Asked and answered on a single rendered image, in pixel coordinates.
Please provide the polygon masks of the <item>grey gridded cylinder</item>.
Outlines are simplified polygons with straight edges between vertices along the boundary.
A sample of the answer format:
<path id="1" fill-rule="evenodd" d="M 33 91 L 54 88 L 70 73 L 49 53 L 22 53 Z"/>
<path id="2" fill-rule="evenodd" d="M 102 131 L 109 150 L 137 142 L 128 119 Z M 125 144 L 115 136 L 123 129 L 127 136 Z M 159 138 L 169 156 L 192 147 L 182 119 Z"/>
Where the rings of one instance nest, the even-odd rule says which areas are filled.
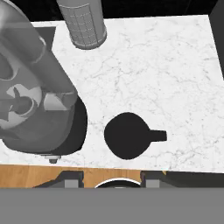
<path id="1" fill-rule="evenodd" d="M 102 0 L 56 0 L 72 43 L 79 49 L 100 47 L 107 38 Z"/>

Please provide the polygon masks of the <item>wooden cupboard front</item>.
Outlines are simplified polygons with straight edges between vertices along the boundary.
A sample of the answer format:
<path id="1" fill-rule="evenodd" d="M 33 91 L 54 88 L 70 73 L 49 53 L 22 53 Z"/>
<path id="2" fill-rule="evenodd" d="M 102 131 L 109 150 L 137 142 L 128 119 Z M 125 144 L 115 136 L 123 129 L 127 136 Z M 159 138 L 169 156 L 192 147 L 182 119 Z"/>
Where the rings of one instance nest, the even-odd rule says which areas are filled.
<path id="1" fill-rule="evenodd" d="M 84 171 L 86 188 L 95 187 L 106 179 L 127 178 L 141 181 L 139 170 L 0 164 L 0 187 L 30 188 L 55 179 L 62 171 Z"/>

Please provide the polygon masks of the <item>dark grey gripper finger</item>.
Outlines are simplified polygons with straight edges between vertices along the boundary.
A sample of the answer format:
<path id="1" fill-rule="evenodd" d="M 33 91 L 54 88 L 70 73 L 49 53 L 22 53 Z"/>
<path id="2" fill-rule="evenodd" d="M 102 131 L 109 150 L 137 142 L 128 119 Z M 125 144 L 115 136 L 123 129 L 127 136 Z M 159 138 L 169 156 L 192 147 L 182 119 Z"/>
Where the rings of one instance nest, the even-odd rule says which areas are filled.
<path id="1" fill-rule="evenodd" d="M 37 185 L 37 188 L 83 188 L 84 171 L 62 171 L 56 179 Z"/>

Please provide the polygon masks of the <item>white rimmed black round object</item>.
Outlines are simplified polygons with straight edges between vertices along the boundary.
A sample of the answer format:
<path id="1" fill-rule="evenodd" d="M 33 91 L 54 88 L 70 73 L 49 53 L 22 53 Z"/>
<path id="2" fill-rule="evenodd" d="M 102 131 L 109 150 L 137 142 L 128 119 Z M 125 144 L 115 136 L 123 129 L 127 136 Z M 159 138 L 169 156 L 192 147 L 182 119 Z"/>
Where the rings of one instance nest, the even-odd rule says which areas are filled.
<path id="1" fill-rule="evenodd" d="M 140 188 L 141 184 L 130 178 L 110 178 L 96 185 L 95 188 Z"/>

